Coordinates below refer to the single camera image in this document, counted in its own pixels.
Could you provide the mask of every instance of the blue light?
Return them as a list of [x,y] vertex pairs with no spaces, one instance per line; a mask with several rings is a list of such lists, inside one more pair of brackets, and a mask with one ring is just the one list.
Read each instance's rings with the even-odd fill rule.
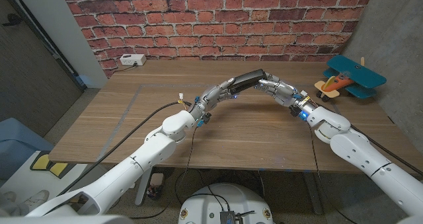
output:
[[307,117],[309,116],[306,112],[301,111],[298,115],[303,121],[307,121]]

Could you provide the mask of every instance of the red brick wallpaper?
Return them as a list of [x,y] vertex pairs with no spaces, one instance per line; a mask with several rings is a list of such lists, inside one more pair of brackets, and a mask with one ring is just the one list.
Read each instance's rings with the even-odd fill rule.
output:
[[369,0],[66,0],[104,72],[148,59],[327,61]]

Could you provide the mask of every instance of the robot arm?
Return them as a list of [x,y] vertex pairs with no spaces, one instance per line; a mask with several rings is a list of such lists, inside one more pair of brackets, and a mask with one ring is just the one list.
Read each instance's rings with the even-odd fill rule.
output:
[[[141,175],[154,165],[169,158],[176,149],[177,143],[185,137],[185,129],[196,126],[199,120],[205,123],[210,118],[208,113],[217,103],[233,98],[228,90],[235,78],[220,85],[210,87],[204,92],[189,112],[182,110],[163,121],[162,126],[150,132],[144,144],[129,157],[117,164],[92,184],[60,195],[31,211],[27,217],[58,215],[100,215],[106,213],[112,204]],[[71,200],[79,200],[84,204],[77,211],[70,205]]]
[[317,106],[302,91],[268,75],[256,89],[270,94],[282,106],[289,106],[293,116],[299,116],[316,136],[330,144],[339,157],[363,171],[408,215],[421,215],[423,210],[423,184],[392,163],[370,145],[367,137],[352,129],[343,116]]

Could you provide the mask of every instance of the white power strip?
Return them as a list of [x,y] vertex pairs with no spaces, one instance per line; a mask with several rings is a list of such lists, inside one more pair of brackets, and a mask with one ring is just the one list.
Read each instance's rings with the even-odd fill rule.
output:
[[122,62],[122,65],[134,65],[137,63],[137,65],[143,65],[147,58],[145,58],[144,54],[123,54],[120,57],[120,62]]

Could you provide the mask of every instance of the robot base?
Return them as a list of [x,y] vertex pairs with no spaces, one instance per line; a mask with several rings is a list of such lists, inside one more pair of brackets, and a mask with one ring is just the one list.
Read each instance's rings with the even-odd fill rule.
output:
[[[224,197],[229,202],[231,211],[238,213],[246,213],[254,211],[242,217],[241,223],[260,223],[273,224],[272,214],[269,205],[256,193],[240,186],[238,184],[212,184],[211,190],[215,195]],[[211,194],[208,187],[204,187],[194,194]],[[221,202],[225,211],[227,205],[225,200],[217,197]],[[194,196],[188,198],[180,209],[178,218],[179,224],[199,224],[199,223],[221,223],[220,219],[221,206],[214,196]]]

